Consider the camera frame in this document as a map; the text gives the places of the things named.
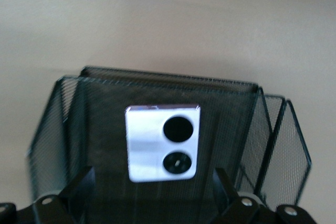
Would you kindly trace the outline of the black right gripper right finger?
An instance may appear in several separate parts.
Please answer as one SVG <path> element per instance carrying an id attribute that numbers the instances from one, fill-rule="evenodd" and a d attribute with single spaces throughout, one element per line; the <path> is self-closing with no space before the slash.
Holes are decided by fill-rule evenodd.
<path id="1" fill-rule="evenodd" d="M 215 223 L 315 223 L 304 209 L 280 205 L 272 211 L 256 196 L 240 196 L 222 168 L 214 169 L 214 200 L 218 209 Z"/>

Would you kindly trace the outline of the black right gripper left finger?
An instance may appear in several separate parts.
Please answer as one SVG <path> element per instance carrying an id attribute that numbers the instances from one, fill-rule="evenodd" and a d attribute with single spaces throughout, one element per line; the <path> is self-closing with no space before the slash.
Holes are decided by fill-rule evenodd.
<path id="1" fill-rule="evenodd" d="M 58 194 L 48 194 L 18 210 L 1 203 L 1 223 L 84 223 L 95 188 L 95 169 L 86 166 Z"/>

